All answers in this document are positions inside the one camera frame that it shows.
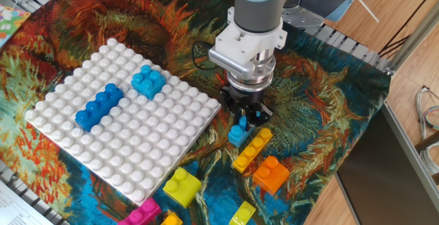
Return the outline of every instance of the magenta lego brick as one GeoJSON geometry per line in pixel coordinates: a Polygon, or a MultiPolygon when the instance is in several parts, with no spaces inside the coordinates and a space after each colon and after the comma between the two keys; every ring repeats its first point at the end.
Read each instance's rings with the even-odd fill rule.
{"type": "Polygon", "coordinates": [[[148,225],[162,210],[152,198],[148,198],[139,208],[117,225],[148,225]]]}

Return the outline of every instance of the white baseplate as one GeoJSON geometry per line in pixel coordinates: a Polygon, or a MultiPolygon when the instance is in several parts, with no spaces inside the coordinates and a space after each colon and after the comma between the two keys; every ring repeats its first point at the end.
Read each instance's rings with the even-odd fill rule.
{"type": "Polygon", "coordinates": [[[25,119],[127,198],[141,205],[210,124],[221,105],[168,71],[111,38],[82,68],[64,79],[25,119]],[[167,83],[153,100],[139,94],[131,79],[143,65],[160,71],[167,83]],[[105,85],[124,94],[119,105],[88,133],[75,121],[78,111],[105,85]]]}

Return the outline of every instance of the orange lego brick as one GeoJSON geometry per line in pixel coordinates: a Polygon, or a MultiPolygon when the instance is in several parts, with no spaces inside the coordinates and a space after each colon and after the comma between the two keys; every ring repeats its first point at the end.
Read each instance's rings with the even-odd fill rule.
{"type": "Polygon", "coordinates": [[[183,221],[173,212],[166,217],[161,225],[183,225],[183,221]]]}
{"type": "Polygon", "coordinates": [[[273,137],[272,132],[268,128],[262,128],[258,135],[250,142],[244,151],[233,162],[233,167],[240,173],[244,172],[253,159],[259,154],[262,148],[273,137]]]}
{"type": "Polygon", "coordinates": [[[254,173],[253,181],[274,196],[288,176],[288,169],[280,164],[276,157],[268,156],[254,173]]]}

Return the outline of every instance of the dark blue lego brick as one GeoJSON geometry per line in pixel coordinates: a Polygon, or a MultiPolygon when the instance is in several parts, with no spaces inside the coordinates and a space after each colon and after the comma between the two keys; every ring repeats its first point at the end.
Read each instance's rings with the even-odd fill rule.
{"type": "Polygon", "coordinates": [[[228,133],[228,141],[236,147],[241,147],[242,143],[254,130],[254,127],[251,127],[247,131],[247,127],[247,117],[243,116],[239,119],[239,123],[237,125],[232,126],[232,129],[228,133]]]}
{"type": "Polygon", "coordinates": [[[115,84],[107,84],[104,92],[96,95],[96,100],[88,102],[85,110],[76,113],[75,121],[84,130],[90,132],[91,128],[97,125],[102,117],[110,112],[110,109],[119,103],[123,93],[115,84]]]}
{"type": "Polygon", "coordinates": [[[154,99],[165,84],[165,77],[160,72],[151,70],[148,65],[142,66],[140,73],[134,74],[131,81],[132,87],[148,99],[154,99]]]}

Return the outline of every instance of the lime green lego brick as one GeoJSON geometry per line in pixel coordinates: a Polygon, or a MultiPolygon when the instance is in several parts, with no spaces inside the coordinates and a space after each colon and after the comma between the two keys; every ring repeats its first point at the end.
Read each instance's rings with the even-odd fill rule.
{"type": "Polygon", "coordinates": [[[181,167],[163,187],[166,195],[185,208],[191,204],[200,190],[201,182],[181,167]]]}
{"type": "Polygon", "coordinates": [[[246,225],[255,211],[256,209],[251,204],[244,201],[228,225],[246,225]]]}

